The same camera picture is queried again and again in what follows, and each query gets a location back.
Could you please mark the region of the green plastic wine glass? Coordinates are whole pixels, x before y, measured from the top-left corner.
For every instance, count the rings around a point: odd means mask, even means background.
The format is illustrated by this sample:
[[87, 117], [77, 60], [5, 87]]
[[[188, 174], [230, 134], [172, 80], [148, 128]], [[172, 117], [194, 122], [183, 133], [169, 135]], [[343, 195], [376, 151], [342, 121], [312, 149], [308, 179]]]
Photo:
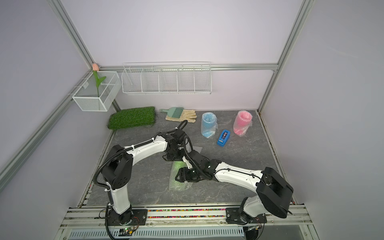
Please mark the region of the green plastic wine glass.
[[187, 190], [190, 185], [189, 183], [180, 183], [176, 180], [177, 174], [179, 173], [180, 168], [184, 168], [187, 165], [182, 161], [173, 162], [171, 173], [170, 173], [170, 181], [169, 181], [169, 190], [172, 192], [181, 192]]

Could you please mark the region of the blue tape dispenser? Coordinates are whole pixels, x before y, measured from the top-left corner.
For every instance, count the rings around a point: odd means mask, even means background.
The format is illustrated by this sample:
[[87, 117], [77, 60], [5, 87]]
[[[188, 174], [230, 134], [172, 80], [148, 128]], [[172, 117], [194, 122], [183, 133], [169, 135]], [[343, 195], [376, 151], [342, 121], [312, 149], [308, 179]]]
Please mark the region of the blue tape dispenser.
[[230, 135], [231, 135], [230, 131], [223, 130], [218, 141], [217, 141], [217, 145], [219, 145], [220, 147], [224, 147], [226, 145], [227, 141], [229, 140]]

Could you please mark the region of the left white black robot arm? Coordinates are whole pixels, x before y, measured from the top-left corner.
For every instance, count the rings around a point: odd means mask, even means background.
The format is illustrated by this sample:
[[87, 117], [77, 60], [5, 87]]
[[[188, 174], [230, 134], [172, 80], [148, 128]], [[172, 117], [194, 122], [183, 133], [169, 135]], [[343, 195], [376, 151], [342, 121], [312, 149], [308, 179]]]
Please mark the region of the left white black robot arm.
[[135, 213], [129, 188], [137, 165], [155, 156], [162, 156], [168, 162], [185, 158], [183, 142], [186, 133], [178, 127], [168, 132], [158, 132], [144, 142], [123, 147], [113, 146], [105, 161], [98, 167], [93, 183], [102, 188], [108, 197], [106, 207], [107, 226], [142, 225], [145, 218]]

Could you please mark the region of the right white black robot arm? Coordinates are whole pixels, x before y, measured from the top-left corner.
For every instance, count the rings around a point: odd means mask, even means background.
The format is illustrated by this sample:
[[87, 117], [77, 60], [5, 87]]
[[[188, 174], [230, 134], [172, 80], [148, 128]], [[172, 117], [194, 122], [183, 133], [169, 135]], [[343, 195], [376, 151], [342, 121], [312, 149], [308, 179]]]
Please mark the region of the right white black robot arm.
[[207, 180], [230, 183], [256, 193], [254, 197], [245, 197], [236, 212], [227, 213], [226, 222], [229, 224], [252, 224], [266, 213], [285, 219], [291, 213], [289, 207], [294, 189], [273, 168], [266, 167], [260, 171], [234, 167], [219, 160], [210, 160], [197, 151], [185, 153], [183, 161], [187, 166], [178, 170], [177, 182]]

